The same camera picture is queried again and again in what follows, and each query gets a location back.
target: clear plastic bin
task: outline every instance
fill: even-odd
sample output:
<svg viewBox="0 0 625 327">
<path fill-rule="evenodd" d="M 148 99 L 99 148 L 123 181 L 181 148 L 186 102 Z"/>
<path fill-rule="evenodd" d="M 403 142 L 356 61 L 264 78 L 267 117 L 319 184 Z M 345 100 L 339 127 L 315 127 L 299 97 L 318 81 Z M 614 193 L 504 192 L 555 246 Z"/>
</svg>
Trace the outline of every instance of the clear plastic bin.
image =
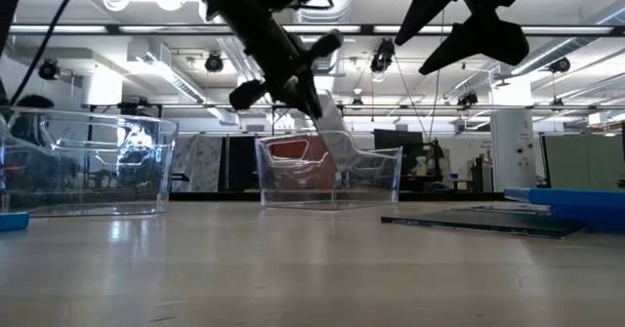
<svg viewBox="0 0 625 327">
<path fill-rule="evenodd" d="M 325 142 L 334 143 L 335 154 L 345 151 L 335 156 L 342 165 Z M 321 132 L 258 139 L 256 158 L 264 207 L 339 210 L 398 201 L 401 148 L 362 151 L 347 132 Z"/>
<path fill-rule="evenodd" d="M 165 211 L 178 125 L 155 118 L 0 109 L 2 212 Z"/>
</svg>

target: ceiling light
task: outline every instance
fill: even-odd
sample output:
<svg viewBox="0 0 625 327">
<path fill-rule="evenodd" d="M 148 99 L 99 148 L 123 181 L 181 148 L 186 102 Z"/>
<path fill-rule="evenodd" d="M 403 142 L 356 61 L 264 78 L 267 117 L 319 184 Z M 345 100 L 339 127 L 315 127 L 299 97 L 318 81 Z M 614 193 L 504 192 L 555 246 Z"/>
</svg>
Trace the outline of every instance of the ceiling light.
<svg viewBox="0 0 625 327">
<path fill-rule="evenodd" d="M 608 34 L 613 28 L 610 26 L 557 26 L 557 25 L 524 25 L 525 34 Z"/>
<path fill-rule="evenodd" d="M 400 25 L 376 25 L 373 27 L 374 33 L 388 33 L 388 34 L 397 34 L 399 33 Z M 424 26 L 419 33 L 424 34 L 449 34 L 453 27 L 451 25 L 426 25 Z"/>
<path fill-rule="evenodd" d="M 155 25 L 122 25 L 119 27 L 119 30 L 124 33 L 148 33 L 153 31 L 158 31 L 160 29 L 166 28 L 165 26 L 155 26 Z"/>
<path fill-rule="evenodd" d="M 342 33 L 360 33 L 359 25 L 284 25 L 284 29 L 290 32 L 298 32 L 298 33 L 327 33 L 334 29 L 338 29 Z"/>
<path fill-rule="evenodd" d="M 17 24 L 12 25 L 9 29 L 11 34 L 22 33 L 41 33 L 44 34 L 50 28 L 49 25 L 28 25 Z M 55 26 L 55 33 L 106 33 L 106 28 L 103 25 L 57 25 Z"/>
</svg>

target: spotlight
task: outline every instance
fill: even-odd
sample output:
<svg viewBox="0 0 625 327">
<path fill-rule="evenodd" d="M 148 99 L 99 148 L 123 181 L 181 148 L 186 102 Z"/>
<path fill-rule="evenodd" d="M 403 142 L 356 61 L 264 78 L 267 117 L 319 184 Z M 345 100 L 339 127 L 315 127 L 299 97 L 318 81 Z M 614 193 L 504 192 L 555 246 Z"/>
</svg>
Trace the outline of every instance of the spotlight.
<svg viewBox="0 0 625 327">
<path fill-rule="evenodd" d="M 464 96 L 460 96 L 458 97 L 458 106 L 462 106 L 462 109 L 467 109 L 468 107 L 471 107 L 473 105 L 475 105 L 476 103 L 478 103 L 478 95 L 476 94 L 476 92 L 469 92 Z"/>
<path fill-rule="evenodd" d="M 204 64 L 206 70 L 211 73 L 218 73 L 224 69 L 224 61 L 222 60 L 221 53 L 210 53 L 206 63 Z"/>
<path fill-rule="evenodd" d="M 564 106 L 564 102 L 562 99 L 553 99 L 551 101 L 551 106 Z M 559 110 L 557 108 L 552 108 L 552 111 L 557 112 Z"/>
<path fill-rule="evenodd" d="M 558 61 L 553 62 L 548 67 L 552 73 L 560 72 L 565 73 L 570 70 L 570 61 L 567 58 L 561 58 Z"/>
<path fill-rule="evenodd" d="M 61 75 L 59 62 L 55 59 L 45 59 L 39 67 L 39 77 L 47 81 L 56 81 Z"/>
<path fill-rule="evenodd" d="M 382 39 L 378 51 L 373 55 L 371 61 L 371 71 L 373 73 L 383 73 L 393 63 L 395 55 L 395 44 L 392 39 Z"/>
</svg>

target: desk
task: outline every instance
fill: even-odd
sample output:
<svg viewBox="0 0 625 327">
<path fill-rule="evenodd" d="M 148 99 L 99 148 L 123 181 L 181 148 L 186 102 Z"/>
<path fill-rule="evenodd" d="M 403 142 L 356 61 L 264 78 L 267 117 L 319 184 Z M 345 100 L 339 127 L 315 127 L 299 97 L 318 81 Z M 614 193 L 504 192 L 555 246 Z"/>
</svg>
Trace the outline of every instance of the desk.
<svg viewBox="0 0 625 327">
<path fill-rule="evenodd" d="M 380 224 L 467 205 L 33 220 L 2 236 L 2 327 L 622 326 L 623 236 Z"/>
<path fill-rule="evenodd" d="M 465 184 L 467 186 L 467 191 L 473 191 L 473 180 L 469 179 L 451 179 L 453 183 L 453 189 L 458 191 L 458 184 Z"/>
<path fill-rule="evenodd" d="M 442 177 L 436 176 L 401 176 L 399 189 L 402 191 L 427 191 L 425 183 L 441 182 Z"/>
</svg>

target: blue object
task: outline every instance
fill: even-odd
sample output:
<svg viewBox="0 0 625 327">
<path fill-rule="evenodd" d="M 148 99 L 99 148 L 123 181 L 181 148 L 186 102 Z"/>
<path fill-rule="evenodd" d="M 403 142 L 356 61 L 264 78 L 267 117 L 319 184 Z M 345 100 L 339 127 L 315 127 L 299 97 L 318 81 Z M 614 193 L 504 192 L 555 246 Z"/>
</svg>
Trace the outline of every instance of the blue object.
<svg viewBox="0 0 625 327">
<path fill-rule="evenodd" d="M 593 229 L 625 232 L 625 191 L 506 189 L 513 200 L 550 205 L 554 219 L 582 222 Z"/>
<path fill-rule="evenodd" d="M 26 229 L 28 218 L 28 213 L 0 214 L 0 232 Z"/>
</svg>

